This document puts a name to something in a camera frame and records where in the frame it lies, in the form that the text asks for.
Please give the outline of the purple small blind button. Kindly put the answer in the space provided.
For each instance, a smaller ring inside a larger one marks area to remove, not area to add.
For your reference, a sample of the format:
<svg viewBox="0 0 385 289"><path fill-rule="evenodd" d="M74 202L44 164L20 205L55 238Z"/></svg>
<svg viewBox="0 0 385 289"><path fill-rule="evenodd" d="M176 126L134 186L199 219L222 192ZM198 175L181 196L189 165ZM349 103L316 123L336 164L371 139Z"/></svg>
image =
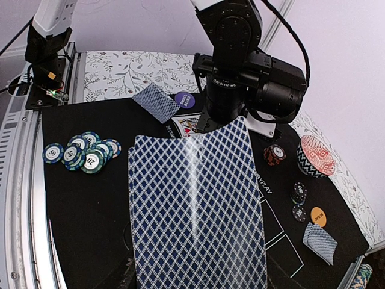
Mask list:
<svg viewBox="0 0 385 289"><path fill-rule="evenodd" d="M188 92L178 92L174 96L175 102L183 109L190 109L195 106L195 97Z"/></svg>

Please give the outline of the blue green chip stack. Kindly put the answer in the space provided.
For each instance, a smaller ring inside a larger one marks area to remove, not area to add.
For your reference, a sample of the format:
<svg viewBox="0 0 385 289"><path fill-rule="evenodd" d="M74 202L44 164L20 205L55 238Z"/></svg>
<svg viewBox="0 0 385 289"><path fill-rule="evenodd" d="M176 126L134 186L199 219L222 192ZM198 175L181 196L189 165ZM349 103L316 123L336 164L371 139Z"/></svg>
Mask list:
<svg viewBox="0 0 385 289"><path fill-rule="evenodd" d="M120 156L122 146L113 138L102 139L94 131L74 135L63 150L61 162L69 171L99 173L112 159Z"/></svg>

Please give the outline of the blue white poker chip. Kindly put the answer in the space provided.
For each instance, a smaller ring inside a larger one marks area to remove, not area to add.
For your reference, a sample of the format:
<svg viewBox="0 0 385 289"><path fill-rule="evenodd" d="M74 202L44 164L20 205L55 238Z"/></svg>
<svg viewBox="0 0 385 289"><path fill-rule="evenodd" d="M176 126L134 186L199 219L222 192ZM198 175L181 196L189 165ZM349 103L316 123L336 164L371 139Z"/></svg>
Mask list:
<svg viewBox="0 0 385 289"><path fill-rule="evenodd" d="M63 154L64 148L61 144L51 143L44 148L42 158L47 164L55 164L62 159Z"/></svg>

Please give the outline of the black 100 poker chip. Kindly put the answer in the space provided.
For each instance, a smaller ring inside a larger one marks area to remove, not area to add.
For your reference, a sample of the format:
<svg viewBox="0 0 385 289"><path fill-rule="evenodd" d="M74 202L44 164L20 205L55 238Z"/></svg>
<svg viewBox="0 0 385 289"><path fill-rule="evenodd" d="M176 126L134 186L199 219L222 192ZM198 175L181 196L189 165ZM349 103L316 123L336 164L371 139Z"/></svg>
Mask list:
<svg viewBox="0 0 385 289"><path fill-rule="evenodd" d="M290 196L294 204L303 205L306 201L307 195L307 188L302 182L295 182L293 184Z"/></svg>

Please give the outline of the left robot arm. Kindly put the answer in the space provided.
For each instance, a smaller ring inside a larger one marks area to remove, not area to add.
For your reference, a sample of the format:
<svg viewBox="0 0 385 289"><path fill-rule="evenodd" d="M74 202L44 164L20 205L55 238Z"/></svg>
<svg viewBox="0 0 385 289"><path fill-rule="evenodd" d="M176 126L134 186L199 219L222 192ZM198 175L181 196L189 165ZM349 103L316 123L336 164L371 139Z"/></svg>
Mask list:
<svg viewBox="0 0 385 289"><path fill-rule="evenodd" d="M266 7L286 27L302 51L301 70L260 49L262 18L254 1L193 1L196 16L211 41L212 55L196 53L192 70L205 98L198 132L211 132L240 115L262 123L291 123L309 87L309 57L301 40L268 1Z"/></svg>

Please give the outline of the black poker chip stack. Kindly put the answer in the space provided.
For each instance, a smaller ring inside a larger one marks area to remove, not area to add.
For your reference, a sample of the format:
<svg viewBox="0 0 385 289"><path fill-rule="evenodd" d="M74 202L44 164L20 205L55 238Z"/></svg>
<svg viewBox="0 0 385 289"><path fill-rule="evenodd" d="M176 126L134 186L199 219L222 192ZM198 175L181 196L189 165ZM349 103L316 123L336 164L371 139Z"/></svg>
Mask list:
<svg viewBox="0 0 385 289"><path fill-rule="evenodd" d="M294 205L292 208L292 215L298 222L305 222L307 218L306 211L301 205Z"/></svg>

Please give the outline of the blue playing card deck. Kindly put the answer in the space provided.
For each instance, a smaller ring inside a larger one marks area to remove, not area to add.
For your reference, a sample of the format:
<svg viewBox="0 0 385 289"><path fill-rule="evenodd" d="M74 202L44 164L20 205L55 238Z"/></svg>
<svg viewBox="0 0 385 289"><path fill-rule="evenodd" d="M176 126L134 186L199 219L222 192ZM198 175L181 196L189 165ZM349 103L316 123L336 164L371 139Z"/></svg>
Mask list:
<svg viewBox="0 0 385 289"><path fill-rule="evenodd" d="M138 288L266 288L263 215L243 117L128 151Z"/></svg>

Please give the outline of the red poker chip stack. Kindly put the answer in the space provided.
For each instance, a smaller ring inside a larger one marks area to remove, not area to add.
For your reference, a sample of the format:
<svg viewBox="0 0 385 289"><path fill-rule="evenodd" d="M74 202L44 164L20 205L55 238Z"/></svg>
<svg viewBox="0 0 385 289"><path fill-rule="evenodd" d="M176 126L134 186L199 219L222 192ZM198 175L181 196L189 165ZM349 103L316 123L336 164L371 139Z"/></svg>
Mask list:
<svg viewBox="0 0 385 289"><path fill-rule="evenodd" d="M263 157L267 164L276 166L286 158L286 152L279 145L272 144L263 150Z"/></svg>

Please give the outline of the dealt blue card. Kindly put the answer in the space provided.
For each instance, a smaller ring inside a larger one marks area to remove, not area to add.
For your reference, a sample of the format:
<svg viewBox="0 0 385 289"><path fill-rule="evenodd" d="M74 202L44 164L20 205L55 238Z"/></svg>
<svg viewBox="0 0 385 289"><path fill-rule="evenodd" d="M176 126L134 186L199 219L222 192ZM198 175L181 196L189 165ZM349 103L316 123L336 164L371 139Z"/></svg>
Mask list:
<svg viewBox="0 0 385 289"><path fill-rule="evenodd" d="M314 223L308 223L303 235L303 244L328 265L334 265L334 253L338 243L322 227Z"/></svg>
<svg viewBox="0 0 385 289"><path fill-rule="evenodd" d="M180 109L179 104L154 83L150 83L132 99L161 124L171 119Z"/></svg>

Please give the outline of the orange big blind button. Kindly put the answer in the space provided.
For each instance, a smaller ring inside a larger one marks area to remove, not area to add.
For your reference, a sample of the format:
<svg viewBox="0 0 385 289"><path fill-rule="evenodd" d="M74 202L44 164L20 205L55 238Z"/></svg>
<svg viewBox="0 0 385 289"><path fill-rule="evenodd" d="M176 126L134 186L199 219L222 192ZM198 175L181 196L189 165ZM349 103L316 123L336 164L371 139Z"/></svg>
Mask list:
<svg viewBox="0 0 385 289"><path fill-rule="evenodd" d="M310 218L312 223L317 224L322 228L327 224L327 217L325 212L320 207L313 207L311 209Z"/></svg>

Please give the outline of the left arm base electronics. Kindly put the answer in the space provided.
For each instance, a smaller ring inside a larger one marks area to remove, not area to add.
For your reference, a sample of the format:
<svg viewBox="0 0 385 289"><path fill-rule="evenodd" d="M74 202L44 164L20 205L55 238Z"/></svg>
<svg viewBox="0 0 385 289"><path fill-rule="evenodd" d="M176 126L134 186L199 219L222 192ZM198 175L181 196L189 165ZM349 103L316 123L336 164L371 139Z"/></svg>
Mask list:
<svg viewBox="0 0 385 289"><path fill-rule="evenodd" d="M26 84L32 84L34 87L33 95L45 92L45 95L52 99L65 101L67 98L62 91L65 82L59 70L58 51L68 44L72 29L68 27L55 36L44 37L33 27L33 20L30 19L1 49L1 53L3 54L25 30L28 30L25 60L29 63Z"/></svg>

